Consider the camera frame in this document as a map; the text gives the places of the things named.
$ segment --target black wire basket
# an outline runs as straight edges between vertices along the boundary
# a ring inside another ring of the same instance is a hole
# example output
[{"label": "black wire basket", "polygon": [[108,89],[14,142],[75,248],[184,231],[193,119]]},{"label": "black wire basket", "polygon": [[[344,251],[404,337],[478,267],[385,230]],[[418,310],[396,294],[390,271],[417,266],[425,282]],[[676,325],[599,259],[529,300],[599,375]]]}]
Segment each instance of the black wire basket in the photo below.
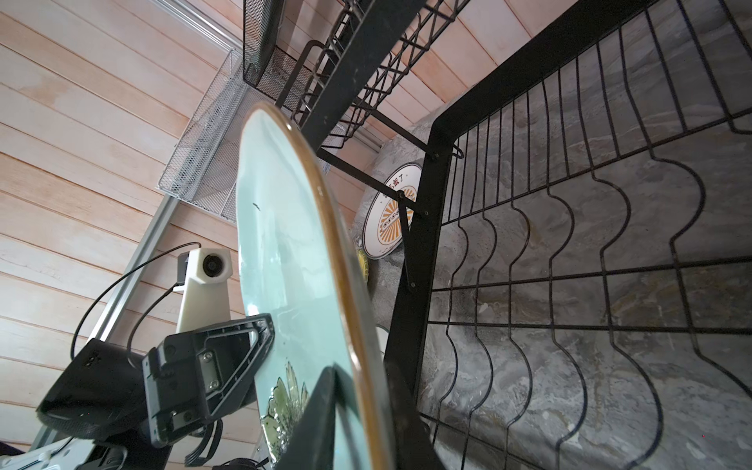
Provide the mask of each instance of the black wire basket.
[{"label": "black wire basket", "polygon": [[750,468],[750,19],[581,0],[434,122],[387,359],[448,468]]}]

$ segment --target light blue plate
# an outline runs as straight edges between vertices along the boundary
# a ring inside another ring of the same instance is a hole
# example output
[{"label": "light blue plate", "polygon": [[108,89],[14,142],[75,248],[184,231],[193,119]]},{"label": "light blue plate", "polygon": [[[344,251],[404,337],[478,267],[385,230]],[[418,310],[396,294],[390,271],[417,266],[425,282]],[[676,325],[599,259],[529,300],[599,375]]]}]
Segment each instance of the light blue plate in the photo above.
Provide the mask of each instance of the light blue plate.
[{"label": "light blue plate", "polygon": [[271,104],[244,124],[236,197],[246,314],[269,313],[274,324],[256,374],[273,461],[321,371],[335,365],[352,393],[337,409],[334,468],[393,468],[386,377],[353,245],[314,153]]}]

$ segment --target round sign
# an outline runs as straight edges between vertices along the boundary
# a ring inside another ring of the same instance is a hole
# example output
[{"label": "round sign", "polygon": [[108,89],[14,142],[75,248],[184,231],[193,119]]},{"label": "round sign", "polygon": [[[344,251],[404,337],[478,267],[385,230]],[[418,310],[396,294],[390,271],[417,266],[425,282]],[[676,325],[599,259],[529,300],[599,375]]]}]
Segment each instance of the round sign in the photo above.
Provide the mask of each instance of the round sign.
[{"label": "round sign", "polygon": [[[395,191],[405,191],[405,196],[415,200],[420,183],[420,166],[417,163],[403,165],[384,181]],[[412,223],[413,211],[408,209],[408,225]],[[378,193],[371,203],[363,224],[363,250],[371,259],[383,258],[392,253],[402,241],[397,201]]]}]

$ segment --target floral pattern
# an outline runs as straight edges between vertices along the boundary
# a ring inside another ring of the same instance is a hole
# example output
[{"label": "floral pattern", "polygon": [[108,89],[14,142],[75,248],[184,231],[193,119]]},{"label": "floral pattern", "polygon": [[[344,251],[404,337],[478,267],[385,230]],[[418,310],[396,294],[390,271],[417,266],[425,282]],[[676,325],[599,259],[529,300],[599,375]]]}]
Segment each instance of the floral pattern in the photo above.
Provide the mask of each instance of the floral pattern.
[{"label": "floral pattern", "polygon": [[308,404],[308,391],[305,389],[305,383],[298,390],[295,371],[289,362],[286,372],[287,387],[282,378],[277,379],[277,386],[271,391],[266,416],[261,418],[272,462],[277,462],[287,448],[295,425],[302,418],[305,406]]}]

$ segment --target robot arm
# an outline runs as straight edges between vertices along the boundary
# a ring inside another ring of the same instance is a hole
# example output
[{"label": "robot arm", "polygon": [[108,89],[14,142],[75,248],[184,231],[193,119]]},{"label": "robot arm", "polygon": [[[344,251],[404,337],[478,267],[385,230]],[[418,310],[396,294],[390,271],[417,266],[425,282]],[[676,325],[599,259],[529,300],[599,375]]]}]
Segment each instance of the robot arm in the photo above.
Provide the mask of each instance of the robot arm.
[{"label": "robot arm", "polygon": [[89,341],[37,409],[70,440],[0,457],[0,470],[162,470],[173,443],[202,428],[211,434],[221,417],[256,399],[253,376],[274,340],[270,316],[230,320],[228,249],[183,253],[177,271],[176,333],[136,355],[141,369],[125,348]]}]

